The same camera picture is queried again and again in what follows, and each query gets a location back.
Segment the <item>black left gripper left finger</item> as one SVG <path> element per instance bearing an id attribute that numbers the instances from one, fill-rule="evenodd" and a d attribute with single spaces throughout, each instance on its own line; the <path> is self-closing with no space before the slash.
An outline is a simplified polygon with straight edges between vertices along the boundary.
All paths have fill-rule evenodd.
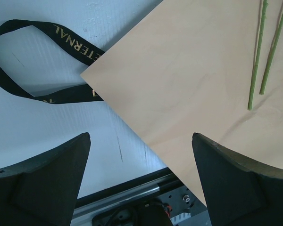
<path id="1" fill-rule="evenodd" d="M 0 226 L 68 226 L 91 147 L 89 133 L 0 169 Z"/>

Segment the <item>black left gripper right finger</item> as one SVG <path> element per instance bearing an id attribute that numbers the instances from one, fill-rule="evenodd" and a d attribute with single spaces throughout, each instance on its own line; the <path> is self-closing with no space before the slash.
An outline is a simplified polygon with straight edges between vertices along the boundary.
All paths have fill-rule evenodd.
<path id="1" fill-rule="evenodd" d="M 212 225 L 283 226 L 283 169 L 200 133 L 192 148 Z"/>

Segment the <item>green and orange wrapping paper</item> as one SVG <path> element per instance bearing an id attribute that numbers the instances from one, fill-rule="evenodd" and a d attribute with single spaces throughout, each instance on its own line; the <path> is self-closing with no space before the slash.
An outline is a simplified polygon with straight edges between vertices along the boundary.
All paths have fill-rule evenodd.
<path id="1" fill-rule="evenodd" d="M 283 28 L 259 93 L 281 0 L 268 2 L 247 109 L 260 8 L 259 0 L 165 0 L 82 73 L 201 201 L 194 133 L 283 168 Z"/>

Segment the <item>black ribbon with gold text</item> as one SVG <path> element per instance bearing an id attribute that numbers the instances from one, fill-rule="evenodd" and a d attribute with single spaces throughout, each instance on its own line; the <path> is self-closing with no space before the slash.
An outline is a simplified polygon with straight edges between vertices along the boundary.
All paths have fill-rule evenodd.
<path id="1" fill-rule="evenodd" d="M 8 20 L 0 26 L 0 36 L 28 26 L 34 26 L 39 29 L 66 53 L 87 66 L 93 64 L 105 53 L 103 50 L 89 43 L 67 27 L 51 22 L 18 19 Z M 48 104 L 72 104 L 103 100 L 88 84 L 77 85 L 48 95 L 34 97 L 14 82 L 1 67 L 0 87 L 14 96 L 37 100 Z"/>

